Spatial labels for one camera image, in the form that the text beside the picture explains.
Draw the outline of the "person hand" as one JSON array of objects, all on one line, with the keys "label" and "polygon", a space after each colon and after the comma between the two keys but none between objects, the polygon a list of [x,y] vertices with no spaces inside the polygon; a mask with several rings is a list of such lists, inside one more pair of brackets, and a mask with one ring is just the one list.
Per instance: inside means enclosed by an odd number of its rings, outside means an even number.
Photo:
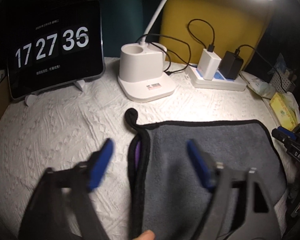
[{"label": "person hand", "polygon": [[133,240],[155,240],[155,234],[152,230],[146,230]]}]

